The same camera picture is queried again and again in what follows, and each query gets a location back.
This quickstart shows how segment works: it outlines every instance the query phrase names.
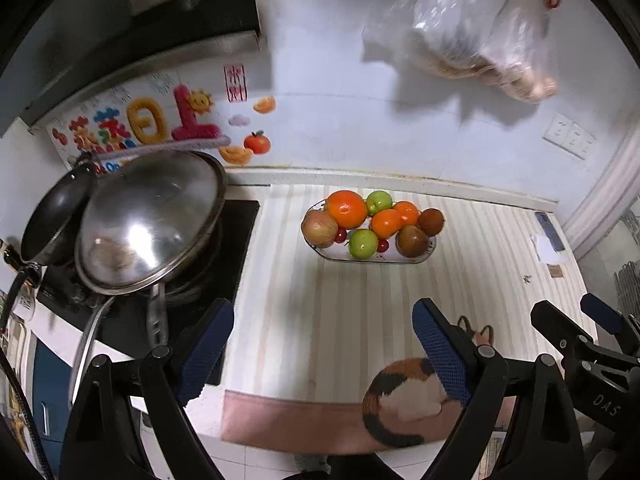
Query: transparent plastic bag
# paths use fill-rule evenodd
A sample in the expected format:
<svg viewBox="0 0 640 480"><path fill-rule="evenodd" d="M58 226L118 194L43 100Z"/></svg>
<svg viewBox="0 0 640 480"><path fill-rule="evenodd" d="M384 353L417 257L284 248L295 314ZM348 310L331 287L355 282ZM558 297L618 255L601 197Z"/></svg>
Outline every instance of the transparent plastic bag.
<svg viewBox="0 0 640 480"><path fill-rule="evenodd" d="M396 0L370 17L363 39L395 62L448 79L477 76L538 102L558 87L547 31L544 0Z"/></svg>

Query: stainless steel lid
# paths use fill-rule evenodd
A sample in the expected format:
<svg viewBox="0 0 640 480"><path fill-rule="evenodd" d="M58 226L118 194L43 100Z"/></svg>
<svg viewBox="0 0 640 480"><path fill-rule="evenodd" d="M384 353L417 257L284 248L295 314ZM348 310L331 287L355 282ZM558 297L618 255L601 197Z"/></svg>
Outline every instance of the stainless steel lid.
<svg viewBox="0 0 640 480"><path fill-rule="evenodd" d="M106 176L82 217L76 268L101 294L128 294L180 265L212 227L220 165L191 152L143 155Z"/></svg>

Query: countertop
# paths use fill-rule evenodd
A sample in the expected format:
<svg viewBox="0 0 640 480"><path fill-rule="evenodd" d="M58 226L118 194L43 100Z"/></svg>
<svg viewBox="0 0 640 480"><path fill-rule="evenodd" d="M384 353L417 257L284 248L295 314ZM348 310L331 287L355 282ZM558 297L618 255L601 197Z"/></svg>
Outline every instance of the countertop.
<svg viewBox="0 0 640 480"><path fill-rule="evenodd" d="M236 323L220 386L206 385L186 408L201 436L219 437L225 390L311 402L360 402L375 375L391 362L423 356L410 313L432 298L455 323L476 330L490 324L505 357L558 356L531 327L530 310L549 300L596 337L579 309L586 290L570 250L564 278L552 278L538 260L532 235L542 234L532 210L392 192L396 201L436 207L446 218L434 254L418 265L324 260L306 245L300 222L306 210L338 188L329 186L231 187L228 199L260 201L236 297ZM362 195L368 189L354 189ZM564 235L550 215L556 229ZM81 332L36 302L26 325L62 360L72 364ZM94 354L129 359L100 342ZM145 410L142 399L133 405Z"/></svg>

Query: white paper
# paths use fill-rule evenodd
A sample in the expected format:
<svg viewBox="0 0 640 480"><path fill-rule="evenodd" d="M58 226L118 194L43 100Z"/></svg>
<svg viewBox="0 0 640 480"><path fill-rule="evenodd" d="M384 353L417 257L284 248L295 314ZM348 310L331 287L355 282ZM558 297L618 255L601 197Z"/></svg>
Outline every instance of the white paper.
<svg viewBox="0 0 640 480"><path fill-rule="evenodd" d="M536 247L538 253L538 259L547 265L557 265L562 263L562 255L556 253L556 250L551 245L551 241L546 235L533 235L531 237L533 244Z"/></svg>

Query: black frying pan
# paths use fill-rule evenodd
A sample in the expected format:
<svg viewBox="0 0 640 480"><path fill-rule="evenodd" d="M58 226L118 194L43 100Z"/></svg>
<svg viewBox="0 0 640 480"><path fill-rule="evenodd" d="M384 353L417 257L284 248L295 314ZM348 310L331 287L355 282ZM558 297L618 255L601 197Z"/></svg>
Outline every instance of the black frying pan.
<svg viewBox="0 0 640 480"><path fill-rule="evenodd" d="M6 329L24 282L30 280L38 285L41 266L63 264L73 257L82 213L97 178L90 160L83 158L79 163L49 190L29 219L20 244L24 265L7 294L0 316L0 333Z"/></svg>

